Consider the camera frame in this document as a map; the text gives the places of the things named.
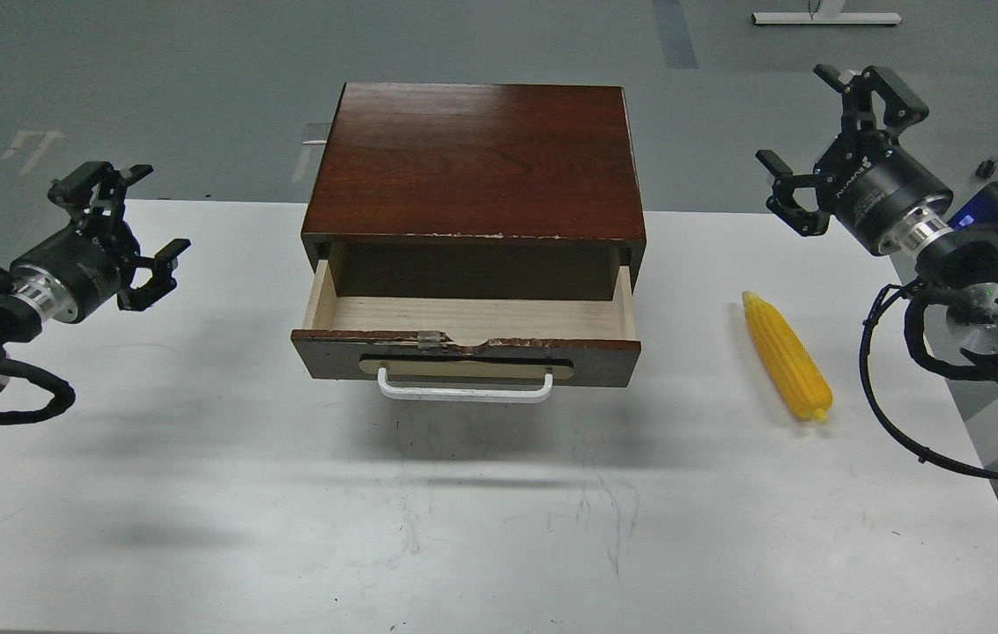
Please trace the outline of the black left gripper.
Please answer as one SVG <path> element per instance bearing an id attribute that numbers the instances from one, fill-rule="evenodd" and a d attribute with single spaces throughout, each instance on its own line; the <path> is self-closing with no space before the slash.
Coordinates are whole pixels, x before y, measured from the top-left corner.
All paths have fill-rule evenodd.
<path id="1" fill-rule="evenodd" d="M 29 305 L 42 322 L 83 321 L 117 294 L 122 312 L 144 312 L 177 288 L 178 257 L 191 240 L 175 238 L 153 257 L 136 254 L 113 260 L 99 238 L 115 240 L 133 232 L 124 220 L 129 186 L 153 173 L 152 165 L 116 169 L 111 162 L 88 161 L 55 178 L 48 200 L 70 217 L 68 224 L 11 264 L 14 298 Z M 149 270 L 135 288 L 136 270 Z"/>

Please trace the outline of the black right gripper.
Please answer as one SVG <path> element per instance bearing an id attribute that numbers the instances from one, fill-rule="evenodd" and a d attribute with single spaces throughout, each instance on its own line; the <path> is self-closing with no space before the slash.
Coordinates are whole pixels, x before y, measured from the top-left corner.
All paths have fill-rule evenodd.
<path id="1" fill-rule="evenodd" d="M 841 97 L 840 134 L 809 175 L 796 175 L 773 150 L 757 150 L 773 177 L 765 207 L 802 237 L 825 234 L 833 215 L 869 253 L 889 255 L 898 248 L 886 234 L 898 221 L 916 208 L 941 214 L 952 204 L 952 189 L 897 141 L 929 108 L 890 68 L 870 65 L 847 81 L 828 64 L 813 72 Z M 819 191 L 822 211 L 798 203 L 795 192 L 804 188 Z"/>

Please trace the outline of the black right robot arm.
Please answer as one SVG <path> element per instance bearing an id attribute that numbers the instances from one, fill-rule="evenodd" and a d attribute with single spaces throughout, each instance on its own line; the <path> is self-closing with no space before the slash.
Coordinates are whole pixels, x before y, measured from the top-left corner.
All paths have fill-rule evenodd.
<path id="1" fill-rule="evenodd" d="M 874 329 L 905 298 L 904 340 L 918 366 L 945 379 L 998 385 L 998 181 L 952 212 L 952 189 L 898 140 L 928 116 L 921 97 L 885 67 L 842 77 L 818 64 L 814 73 L 841 97 L 839 132 L 808 175 L 794 173 L 773 150 L 757 151 L 773 178 L 765 206 L 801 236 L 821 236 L 836 220 L 870 254 L 910 258 L 916 277 L 884 286 L 862 324 L 862 392 L 883 429 L 921 464 L 998 482 L 998 472 L 906 436 L 878 405 L 869 377 Z"/>

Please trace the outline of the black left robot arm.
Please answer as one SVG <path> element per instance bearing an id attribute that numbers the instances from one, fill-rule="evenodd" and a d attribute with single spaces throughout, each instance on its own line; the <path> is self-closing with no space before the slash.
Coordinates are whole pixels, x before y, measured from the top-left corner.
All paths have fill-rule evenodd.
<path id="1" fill-rule="evenodd" d="M 88 161 L 52 181 L 48 199 L 68 224 L 0 264 L 0 426 L 51 420 L 76 400 L 68 381 L 9 357 L 7 344 L 30 343 L 49 321 L 84 321 L 111 299 L 124 312 L 144 312 L 176 288 L 178 256 L 189 241 L 177 238 L 144 256 L 124 220 L 129 188 L 150 173 L 149 165 L 120 170 Z"/>

